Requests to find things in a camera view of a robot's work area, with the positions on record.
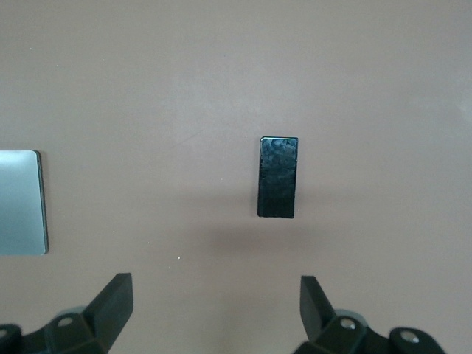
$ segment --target metallic gray device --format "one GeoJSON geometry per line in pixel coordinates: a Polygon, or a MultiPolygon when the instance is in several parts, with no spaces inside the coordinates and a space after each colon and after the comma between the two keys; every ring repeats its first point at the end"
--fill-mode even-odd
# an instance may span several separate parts
{"type": "Polygon", "coordinates": [[[0,150],[0,255],[47,251],[40,155],[0,150]]]}

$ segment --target table surface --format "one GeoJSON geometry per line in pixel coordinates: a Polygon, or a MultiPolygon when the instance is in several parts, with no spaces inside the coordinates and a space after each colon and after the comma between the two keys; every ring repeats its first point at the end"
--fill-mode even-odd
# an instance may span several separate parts
{"type": "Polygon", "coordinates": [[[0,3],[0,149],[43,157],[47,255],[0,258],[33,331],[131,272],[112,353],[291,353],[299,278],[469,353],[472,3],[0,3]],[[257,217],[297,136],[293,220],[257,217]]]}

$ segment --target black smartphone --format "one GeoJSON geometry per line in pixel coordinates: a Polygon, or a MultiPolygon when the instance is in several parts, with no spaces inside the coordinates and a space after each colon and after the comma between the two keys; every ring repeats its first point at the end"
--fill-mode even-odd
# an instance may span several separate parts
{"type": "Polygon", "coordinates": [[[297,155],[298,138],[261,138],[257,195],[260,217],[294,217],[297,155]]]}

